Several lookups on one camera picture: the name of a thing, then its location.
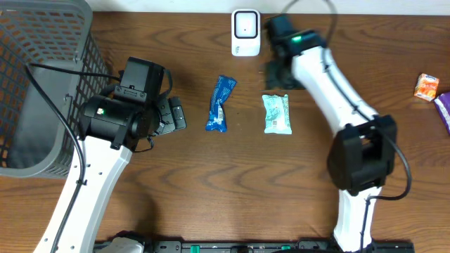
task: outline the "wooden table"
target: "wooden table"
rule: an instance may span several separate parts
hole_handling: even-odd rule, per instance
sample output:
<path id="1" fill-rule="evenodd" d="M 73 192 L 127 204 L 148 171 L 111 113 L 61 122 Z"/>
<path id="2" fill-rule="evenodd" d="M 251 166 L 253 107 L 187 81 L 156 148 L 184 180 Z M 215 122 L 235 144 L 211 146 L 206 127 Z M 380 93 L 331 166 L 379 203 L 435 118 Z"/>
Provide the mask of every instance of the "wooden table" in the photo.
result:
<path id="1" fill-rule="evenodd" d="M 294 15 L 299 28 L 325 32 L 327 15 Z M 338 215 L 338 191 L 326 171 L 331 133 L 306 91 L 289 91 L 292 135 L 264 134 L 259 73 L 269 58 L 231 55 L 229 14 L 95 13 L 92 32 L 114 72 L 129 56 L 172 71 L 173 96 L 188 128 L 155 138 L 120 177 L 98 239 L 122 230 L 184 240 L 297 240 L 327 237 Z M 412 96 L 417 76 L 450 91 L 450 18 L 343 15 L 331 44 L 340 69 L 380 114 L 397 121 L 413 190 L 400 202 L 378 202 L 375 239 L 410 239 L 417 252 L 450 248 L 450 136 L 433 104 Z M 206 132 L 217 77 L 238 85 L 225 103 L 228 132 Z M 64 181 L 0 178 L 1 252 L 31 252 Z M 383 193 L 405 185 L 403 167 Z"/>

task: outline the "mesh basket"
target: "mesh basket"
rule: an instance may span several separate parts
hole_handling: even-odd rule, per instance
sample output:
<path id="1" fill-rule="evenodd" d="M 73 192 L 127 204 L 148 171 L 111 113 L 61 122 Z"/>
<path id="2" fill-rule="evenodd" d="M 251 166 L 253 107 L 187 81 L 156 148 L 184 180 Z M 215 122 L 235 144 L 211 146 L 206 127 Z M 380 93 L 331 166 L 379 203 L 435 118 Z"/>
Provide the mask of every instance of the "mesh basket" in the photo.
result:
<path id="1" fill-rule="evenodd" d="M 29 62 L 107 73 L 90 33 L 92 11 L 82 0 L 0 0 L 0 174 L 64 178 L 73 143 L 25 75 Z M 77 129 L 80 105 L 108 82 L 33 69 L 39 85 Z"/>

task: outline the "wall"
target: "wall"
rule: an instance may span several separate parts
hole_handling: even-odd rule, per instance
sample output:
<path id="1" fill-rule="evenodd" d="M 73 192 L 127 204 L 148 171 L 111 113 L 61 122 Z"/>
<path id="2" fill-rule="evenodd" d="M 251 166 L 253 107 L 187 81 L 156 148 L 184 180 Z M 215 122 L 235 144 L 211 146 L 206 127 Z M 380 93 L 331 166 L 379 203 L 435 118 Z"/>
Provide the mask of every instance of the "wall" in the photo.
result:
<path id="1" fill-rule="evenodd" d="M 86 0 L 94 11 L 231 13 L 256 8 L 277 13 L 290 0 Z M 341 14 L 450 15 L 450 0 L 333 0 Z M 327 13 L 322 0 L 299 0 L 291 13 Z"/>

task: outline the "orange box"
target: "orange box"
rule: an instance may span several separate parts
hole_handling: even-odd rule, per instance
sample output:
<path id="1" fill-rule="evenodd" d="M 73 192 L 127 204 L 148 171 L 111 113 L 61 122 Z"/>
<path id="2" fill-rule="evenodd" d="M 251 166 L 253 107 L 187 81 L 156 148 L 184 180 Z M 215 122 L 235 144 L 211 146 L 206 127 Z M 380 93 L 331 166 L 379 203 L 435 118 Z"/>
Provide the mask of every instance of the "orange box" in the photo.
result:
<path id="1" fill-rule="evenodd" d="M 418 98 L 431 101 L 436 97 L 437 85 L 439 80 L 436 77 L 432 77 L 427 74 L 421 74 L 417 79 L 416 90 L 414 95 Z"/>

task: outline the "white snack packet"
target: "white snack packet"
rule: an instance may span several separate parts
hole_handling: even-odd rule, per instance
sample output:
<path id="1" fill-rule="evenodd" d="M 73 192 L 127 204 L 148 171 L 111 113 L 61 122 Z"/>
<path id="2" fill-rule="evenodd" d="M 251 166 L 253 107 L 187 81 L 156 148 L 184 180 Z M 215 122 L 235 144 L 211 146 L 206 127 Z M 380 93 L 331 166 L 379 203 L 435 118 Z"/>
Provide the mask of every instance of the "white snack packet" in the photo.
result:
<path id="1" fill-rule="evenodd" d="M 266 108 L 266 134 L 292 134 L 289 121 L 288 95 L 262 95 Z"/>

